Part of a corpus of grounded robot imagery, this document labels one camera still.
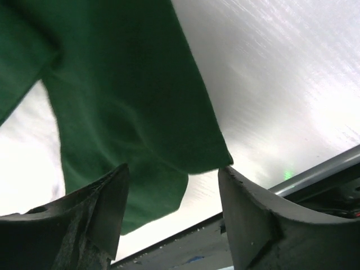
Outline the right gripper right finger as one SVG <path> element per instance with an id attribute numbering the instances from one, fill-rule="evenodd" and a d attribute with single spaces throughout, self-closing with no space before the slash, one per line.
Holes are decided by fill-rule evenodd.
<path id="1" fill-rule="evenodd" d="M 359 269 L 359 219 L 314 211 L 218 171 L 235 269 Z"/>

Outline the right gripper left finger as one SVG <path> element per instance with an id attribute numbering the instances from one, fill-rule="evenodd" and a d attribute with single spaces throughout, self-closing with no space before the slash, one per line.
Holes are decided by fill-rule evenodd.
<path id="1" fill-rule="evenodd" d="M 109 269 L 129 192 L 129 168 L 25 214 L 1 217 L 1 269 Z"/>

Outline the white and green t shirt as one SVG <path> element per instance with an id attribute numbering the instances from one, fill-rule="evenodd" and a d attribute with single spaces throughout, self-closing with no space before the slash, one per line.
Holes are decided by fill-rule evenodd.
<path id="1" fill-rule="evenodd" d="M 38 81 L 67 192 L 129 166 L 122 234 L 233 163 L 171 1 L 2 1 L 1 122 Z"/>

